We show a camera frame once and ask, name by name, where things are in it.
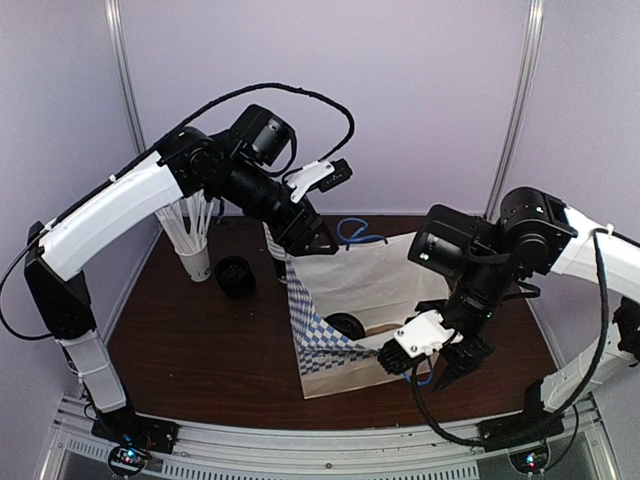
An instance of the white bracket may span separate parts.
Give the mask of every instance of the white bracket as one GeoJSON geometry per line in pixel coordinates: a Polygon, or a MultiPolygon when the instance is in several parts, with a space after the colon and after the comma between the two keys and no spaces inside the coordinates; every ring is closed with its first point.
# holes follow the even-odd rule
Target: white bracket
{"type": "MultiPolygon", "coordinates": [[[[437,310],[429,310],[396,330],[393,337],[411,358],[422,353],[429,356],[441,350],[444,342],[455,333],[453,329],[444,328],[442,320],[442,315],[437,310]]],[[[458,333],[450,343],[461,341],[462,335],[458,333]]]]}
{"type": "Polygon", "coordinates": [[[302,170],[292,174],[286,183],[293,189],[291,201],[298,203],[309,189],[323,178],[335,172],[335,167],[328,160],[317,160],[308,163],[302,170]]]}

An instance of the metal frame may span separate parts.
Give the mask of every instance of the metal frame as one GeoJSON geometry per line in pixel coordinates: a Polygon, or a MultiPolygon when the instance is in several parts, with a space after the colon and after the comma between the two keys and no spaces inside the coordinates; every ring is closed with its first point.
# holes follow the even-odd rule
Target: metal frame
{"type": "Polygon", "coordinates": [[[113,46],[113,53],[116,57],[118,65],[118,75],[120,77],[120,87],[124,96],[125,108],[127,109],[127,120],[131,138],[138,154],[144,152],[145,140],[142,131],[142,123],[140,122],[140,114],[138,105],[133,91],[133,81],[131,79],[131,70],[129,69],[129,59],[127,57],[127,49],[124,41],[124,30],[122,28],[122,19],[120,18],[120,1],[105,0],[105,8],[107,13],[107,25],[109,27],[109,37],[113,46]]]}
{"type": "Polygon", "coordinates": [[[529,91],[531,90],[531,84],[533,82],[533,75],[538,62],[538,51],[540,50],[543,19],[544,0],[531,0],[529,7],[529,23],[527,24],[527,31],[524,38],[522,60],[520,63],[520,75],[518,77],[516,94],[513,100],[511,117],[509,118],[507,135],[504,139],[504,145],[502,146],[500,163],[498,164],[498,170],[493,181],[493,187],[491,187],[491,193],[485,210],[485,217],[489,220],[493,219],[496,215],[496,209],[498,208],[502,197],[504,184],[507,181],[509,168],[511,167],[513,154],[518,141],[518,135],[520,134],[525,105],[527,98],[529,97],[529,91]]]}
{"type": "MultiPolygon", "coordinates": [[[[84,400],[63,398],[49,438],[50,448],[38,477],[40,480],[62,480],[61,466],[67,452],[98,462],[106,460],[108,451],[115,444],[91,436],[93,422],[84,415],[85,405],[84,400]]],[[[588,398],[577,405],[580,430],[589,439],[598,478],[617,480],[616,465],[595,403],[588,398]]],[[[476,422],[481,420],[451,422],[445,428],[456,435],[477,435],[476,422]]],[[[565,432],[550,440],[570,436],[574,420],[575,417],[568,413],[565,432]]],[[[144,470],[148,475],[201,480],[404,480],[423,478],[422,475],[424,478],[447,478],[446,472],[449,472],[450,478],[473,480],[479,478],[479,460],[507,453],[506,450],[484,453],[451,444],[426,426],[291,431],[176,422],[180,431],[174,453],[154,453],[153,462],[144,470]]]]}

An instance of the metal pole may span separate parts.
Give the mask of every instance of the metal pole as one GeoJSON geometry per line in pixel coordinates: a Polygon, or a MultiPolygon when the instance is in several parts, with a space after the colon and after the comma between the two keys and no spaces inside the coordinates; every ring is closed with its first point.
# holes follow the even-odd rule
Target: metal pole
{"type": "Polygon", "coordinates": [[[105,0],[105,8],[107,12],[109,36],[111,37],[113,53],[118,65],[120,86],[122,87],[124,103],[127,110],[129,130],[131,131],[133,144],[138,154],[140,154],[144,152],[146,148],[144,134],[142,132],[142,124],[140,123],[140,115],[138,113],[138,106],[133,93],[133,82],[131,80],[131,71],[129,69],[127,50],[125,48],[122,20],[120,18],[120,2],[119,0],[105,0]]]}
{"type": "Polygon", "coordinates": [[[485,217],[489,220],[496,216],[496,210],[500,198],[502,197],[504,184],[507,180],[509,167],[513,159],[513,154],[520,134],[522,119],[524,118],[525,103],[529,96],[533,74],[538,61],[538,51],[540,50],[540,38],[542,37],[542,21],[544,13],[544,0],[531,0],[529,7],[529,22],[524,38],[522,50],[522,61],[520,63],[520,75],[516,87],[516,94],[511,110],[511,117],[507,127],[507,134],[502,146],[498,171],[491,188],[489,201],[485,210],[485,217]]]}

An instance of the black cable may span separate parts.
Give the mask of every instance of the black cable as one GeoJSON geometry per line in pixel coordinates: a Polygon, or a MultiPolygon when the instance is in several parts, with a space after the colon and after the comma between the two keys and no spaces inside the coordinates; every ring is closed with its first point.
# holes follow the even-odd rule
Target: black cable
{"type": "Polygon", "coordinates": [[[569,395],[569,397],[562,403],[562,405],[560,405],[560,407],[556,411],[551,413],[548,417],[541,419],[537,423],[531,425],[530,427],[520,432],[511,434],[511,435],[506,435],[503,438],[500,438],[498,440],[494,440],[494,439],[473,440],[469,438],[461,438],[444,430],[440,426],[438,421],[431,415],[431,412],[429,412],[429,409],[427,408],[424,402],[424,398],[422,397],[420,389],[418,388],[418,376],[417,376],[418,365],[415,365],[411,371],[411,393],[416,402],[416,405],[418,406],[418,409],[420,410],[420,413],[422,414],[425,421],[427,422],[427,425],[429,425],[429,427],[431,427],[431,429],[434,432],[436,432],[445,440],[448,440],[453,443],[457,443],[459,445],[464,445],[467,447],[483,447],[483,448],[501,449],[501,448],[505,448],[505,445],[504,445],[505,443],[508,444],[506,445],[506,448],[508,448],[509,446],[514,447],[528,440],[532,435],[535,435],[540,430],[546,428],[553,422],[560,420],[564,414],[564,411],[567,408],[569,408],[571,405],[573,405],[575,400],[582,394],[586,386],[591,381],[591,378],[593,377],[593,374],[595,373],[596,368],[600,363],[600,359],[602,358],[602,352],[604,351],[604,348],[607,343],[607,331],[609,329],[609,295],[607,292],[607,279],[606,279],[606,272],[605,272],[605,266],[604,266],[604,259],[602,258],[600,244],[598,243],[598,237],[597,237],[598,233],[608,234],[609,232],[604,228],[596,228],[591,232],[591,236],[593,239],[593,246],[595,249],[596,274],[598,277],[598,287],[600,291],[600,313],[601,313],[600,336],[598,338],[598,344],[596,346],[595,353],[593,355],[593,358],[591,359],[591,363],[589,364],[589,368],[587,369],[587,372],[584,378],[580,381],[580,383],[575,388],[573,393],[569,395]]]}
{"type": "MultiPolygon", "coordinates": [[[[227,93],[226,95],[222,95],[221,97],[218,97],[215,100],[210,101],[209,103],[207,103],[203,107],[200,107],[198,110],[193,112],[187,118],[182,120],[178,125],[176,125],[171,130],[169,130],[167,133],[165,133],[159,140],[157,140],[153,145],[151,145],[149,148],[147,148],[144,152],[142,152],[140,155],[138,155],[136,158],[134,158],[131,162],[129,162],[122,170],[120,170],[118,173],[115,174],[115,178],[119,179],[123,175],[126,175],[127,173],[129,173],[131,170],[133,170],[133,168],[136,165],[138,165],[138,163],[140,163],[142,160],[147,158],[151,153],[153,153],[158,148],[158,146],[160,146],[167,138],[171,137],[176,132],[178,132],[182,128],[186,127],[193,120],[195,120],[196,118],[200,117],[202,114],[206,113],[207,111],[211,110],[213,107],[215,107],[217,105],[220,105],[221,103],[226,102],[227,100],[231,100],[232,98],[235,98],[235,97],[238,97],[240,95],[243,95],[245,93],[255,92],[257,90],[264,90],[264,89],[269,89],[269,88],[270,89],[274,89],[274,90],[283,90],[285,92],[289,92],[289,93],[294,93],[294,94],[297,94],[297,95],[304,95],[304,96],[307,96],[307,97],[315,98],[316,100],[320,100],[321,102],[324,102],[327,105],[335,108],[336,110],[338,110],[340,113],[342,113],[347,118],[347,121],[349,122],[349,130],[348,130],[347,134],[344,136],[344,138],[335,147],[333,147],[329,151],[329,153],[324,155],[320,160],[325,160],[328,157],[330,157],[331,155],[333,155],[334,153],[336,153],[344,145],[346,145],[346,143],[349,140],[351,140],[351,137],[353,137],[353,134],[355,133],[355,128],[356,128],[355,127],[356,126],[356,122],[355,122],[355,120],[353,118],[353,115],[351,114],[351,112],[346,107],[340,105],[338,102],[335,102],[334,100],[331,100],[330,98],[322,95],[321,93],[314,92],[312,90],[305,90],[304,88],[300,88],[300,87],[292,87],[290,85],[285,85],[283,83],[277,83],[277,82],[257,83],[255,85],[249,85],[249,86],[241,88],[239,90],[235,90],[233,92],[227,93]]],[[[71,215],[73,212],[75,212],[80,206],[84,205],[87,202],[87,200],[89,200],[90,198],[96,196],[98,193],[100,193],[102,190],[107,188],[109,185],[111,185],[111,180],[107,180],[106,182],[103,182],[101,185],[98,185],[91,192],[89,192],[87,195],[85,195],[84,197],[79,199],[77,202],[75,202],[73,205],[71,205],[69,208],[67,208],[64,212],[62,212],[56,218],[55,223],[53,224],[53,226],[57,225],[62,220],[67,218],[69,215],[71,215]]]]}
{"type": "MultiPolygon", "coordinates": [[[[24,256],[27,253],[29,253],[29,250],[31,250],[31,248],[33,248],[47,232],[48,230],[43,230],[42,232],[40,232],[36,236],[36,238],[31,240],[29,244],[24,248],[24,250],[22,250],[18,254],[18,256],[13,260],[13,262],[11,262],[11,265],[9,265],[9,268],[7,268],[7,271],[4,272],[4,275],[2,275],[2,279],[0,280],[0,298],[2,296],[2,290],[4,289],[4,284],[7,282],[7,279],[9,278],[9,275],[11,274],[13,269],[16,268],[16,265],[20,263],[20,260],[22,260],[24,256]]],[[[2,322],[2,325],[4,326],[4,328],[7,329],[7,332],[9,332],[11,335],[13,335],[16,338],[19,338],[20,340],[26,340],[28,342],[37,342],[38,340],[44,340],[46,338],[53,337],[53,335],[50,333],[45,333],[43,335],[30,336],[30,335],[23,335],[22,333],[16,332],[13,328],[11,328],[11,326],[7,323],[7,320],[4,318],[4,314],[2,313],[1,301],[0,301],[0,322],[2,322]]]]}
{"type": "Polygon", "coordinates": [[[551,465],[549,465],[548,467],[544,467],[544,472],[545,473],[547,473],[552,468],[556,468],[558,466],[558,464],[562,460],[564,460],[564,457],[567,456],[567,454],[569,453],[569,450],[571,450],[571,447],[573,446],[573,443],[576,441],[576,437],[578,436],[578,429],[580,427],[580,413],[578,412],[578,408],[575,406],[575,404],[573,405],[573,412],[574,412],[574,414],[576,416],[576,424],[573,427],[573,434],[571,435],[571,440],[569,440],[569,444],[564,449],[562,454],[558,458],[556,458],[556,460],[551,465]]]}

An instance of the white paper bag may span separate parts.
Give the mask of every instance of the white paper bag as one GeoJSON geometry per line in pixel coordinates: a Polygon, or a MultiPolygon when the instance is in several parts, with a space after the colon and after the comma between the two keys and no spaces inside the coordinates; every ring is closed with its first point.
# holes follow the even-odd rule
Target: white paper bag
{"type": "Polygon", "coordinates": [[[348,250],[343,246],[335,255],[287,257],[289,311],[305,398],[399,378],[387,375],[376,359],[395,328],[352,341],[323,318],[349,313],[369,332],[404,325],[422,300],[447,298],[449,289],[440,275],[407,260],[413,237],[400,235],[348,250]]]}

